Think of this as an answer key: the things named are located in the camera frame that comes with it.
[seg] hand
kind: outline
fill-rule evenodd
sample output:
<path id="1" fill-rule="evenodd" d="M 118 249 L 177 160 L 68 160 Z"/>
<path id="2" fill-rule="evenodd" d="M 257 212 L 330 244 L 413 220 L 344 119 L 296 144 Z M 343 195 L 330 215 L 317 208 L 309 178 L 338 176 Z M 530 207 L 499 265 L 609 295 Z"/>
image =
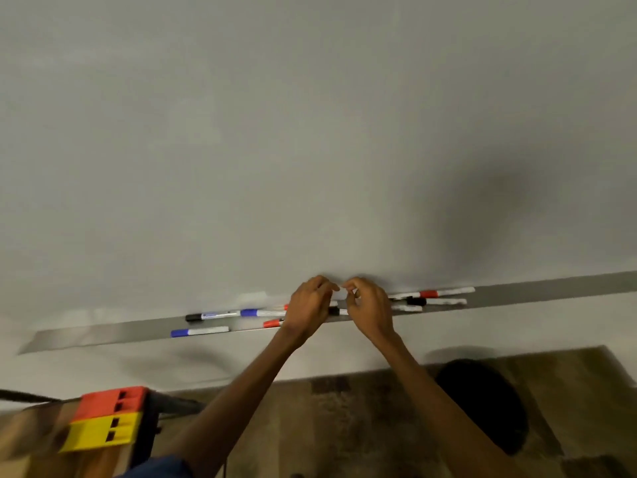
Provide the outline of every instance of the hand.
<path id="1" fill-rule="evenodd" d="M 373 281 L 354 277 L 343 284 L 347 289 L 347 312 L 372 344 L 382 345 L 397 334 L 392 321 L 392 305 L 385 293 Z"/>
<path id="2" fill-rule="evenodd" d="M 318 275 L 302 283 L 292 294 L 281 330 L 290 332 L 297 347 L 303 345 L 325 322 L 332 292 L 338 290 L 338 285 Z"/>

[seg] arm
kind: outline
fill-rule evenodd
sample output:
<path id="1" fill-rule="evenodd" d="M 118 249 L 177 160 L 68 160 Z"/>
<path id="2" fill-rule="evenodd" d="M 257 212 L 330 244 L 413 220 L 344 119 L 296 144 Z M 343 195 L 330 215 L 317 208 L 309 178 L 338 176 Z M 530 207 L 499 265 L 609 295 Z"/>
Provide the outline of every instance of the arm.
<path id="1" fill-rule="evenodd" d="M 196 478 L 213 477 L 242 435 L 287 358 L 325 322 L 338 286 L 318 276 L 292 295 L 281 329 L 259 356 L 171 443 Z"/>
<path id="2" fill-rule="evenodd" d="M 348 290 L 347 309 L 352 320 L 387 359 L 439 443 L 454 476 L 525 478 L 513 459 L 474 424 L 409 353 L 394 331 L 391 304 L 385 291 L 358 278 L 345 282 L 343 287 Z"/>

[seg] wooden floor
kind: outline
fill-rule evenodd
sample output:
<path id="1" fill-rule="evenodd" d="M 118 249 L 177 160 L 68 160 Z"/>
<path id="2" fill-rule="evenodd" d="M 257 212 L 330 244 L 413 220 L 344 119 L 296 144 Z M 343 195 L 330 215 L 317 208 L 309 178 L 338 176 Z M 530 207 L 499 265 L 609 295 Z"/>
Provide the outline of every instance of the wooden floor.
<path id="1" fill-rule="evenodd" d="M 484 361 L 516 388 L 531 477 L 637 478 L 637 392 L 602 348 Z M 437 368 L 428 368 L 435 373 Z M 218 390 L 179 395 L 210 401 Z M 166 419 L 153 453 L 192 418 Z M 450 477 L 389 371 L 275 384 L 232 451 L 229 478 Z"/>

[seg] yellow plastic block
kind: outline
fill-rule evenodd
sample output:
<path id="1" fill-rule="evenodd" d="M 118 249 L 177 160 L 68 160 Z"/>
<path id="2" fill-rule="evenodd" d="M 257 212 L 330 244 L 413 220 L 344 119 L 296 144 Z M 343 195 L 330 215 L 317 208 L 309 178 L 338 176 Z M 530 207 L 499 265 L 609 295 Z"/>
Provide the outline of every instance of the yellow plastic block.
<path id="1" fill-rule="evenodd" d="M 132 412 L 75 421 L 60 452 L 132 443 L 140 420 L 141 412 Z"/>

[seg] left hand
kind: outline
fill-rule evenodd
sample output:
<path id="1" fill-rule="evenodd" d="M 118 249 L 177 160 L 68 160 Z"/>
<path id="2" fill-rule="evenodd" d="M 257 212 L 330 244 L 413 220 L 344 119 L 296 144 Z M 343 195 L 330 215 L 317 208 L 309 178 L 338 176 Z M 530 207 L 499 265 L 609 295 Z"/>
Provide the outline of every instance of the left hand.
<path id="1" fill-rule="evenodd" d="M 316 332 L 329 315 L 329 301 L 339 287 L 323 275 L 302 283 L 292 294 L 281 330 L 290 332 L 297 347 Z"/>

